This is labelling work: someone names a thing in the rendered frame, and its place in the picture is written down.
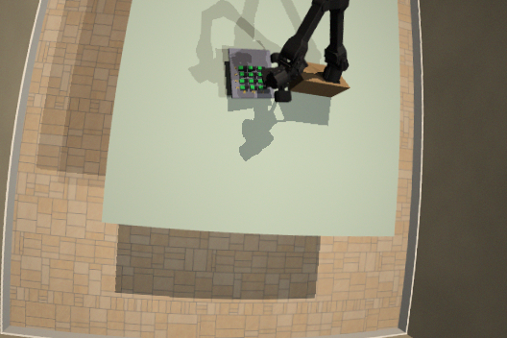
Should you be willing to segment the grey switch panel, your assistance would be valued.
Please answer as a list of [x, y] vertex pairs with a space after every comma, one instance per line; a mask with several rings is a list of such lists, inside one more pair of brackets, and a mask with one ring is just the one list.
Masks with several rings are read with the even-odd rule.
[[274, 90], [263, 84], [261, 76], [263, 68], [272, 67], [270, 56], [270, 50], [229, 49], [231, 99], [275, 98]]

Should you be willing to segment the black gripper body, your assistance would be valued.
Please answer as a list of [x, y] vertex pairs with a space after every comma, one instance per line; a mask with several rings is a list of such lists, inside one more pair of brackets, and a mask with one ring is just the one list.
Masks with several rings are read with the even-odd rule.
[[[277, 61], [278, 55], [279, 55], [279, 53], [273, 53], [270, 56], [271, 63], [274, 63], [274, 62]], [[296, 78], [291, 79], [291, 80], [296, 80]], [[291, 80], [288, 83], [291, 83]], [[288, 103], [288, 102], [290, 102], [292, 100], [291, 91], [290, 90], [285, 90], [285, 88], [284, 88], [284, 86], [285, 87], [288, 86], [288, 83], [284, 84], [278, 90], [275, 91], [274, 97], [275, 97], [275, 102], [276, 103]]]

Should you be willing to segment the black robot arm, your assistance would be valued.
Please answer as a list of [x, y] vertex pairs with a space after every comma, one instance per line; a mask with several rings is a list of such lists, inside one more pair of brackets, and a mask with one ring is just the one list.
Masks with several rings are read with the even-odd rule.
[[279, 66], [261, 70], [263, 84], [277, 89], [303, 72], [308, 66], [304, 60], [308, 51], [308, 41], [327, 11], [330, 11], [330, 42], [325, 49], [324, 57], [327, 65], [322, 76], [326, 82], [340, 84], [343, 71], [349, 67], [347, 50], [343, 45], [344, 11], [349, 2], [350, 0], [312, 0], [300, 28], [283, 45], [276, 61]]

